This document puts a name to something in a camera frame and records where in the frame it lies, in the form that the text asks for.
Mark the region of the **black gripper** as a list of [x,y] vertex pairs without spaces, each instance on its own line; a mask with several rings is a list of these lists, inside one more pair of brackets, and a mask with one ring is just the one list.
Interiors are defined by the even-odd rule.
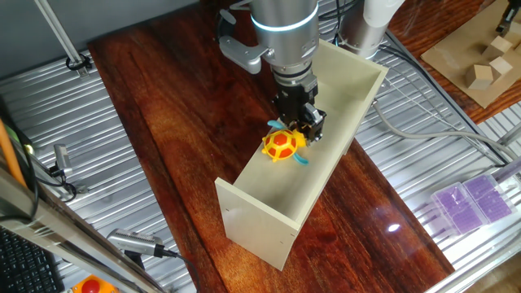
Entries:
[[314,98],[318,92],[317,78],[314,75],[274,75],[274,79],[278,89],[274,104],[280,120],[289,130],[304,133],[309,143],[319,141],[322,138],[326,113],[314,106]]

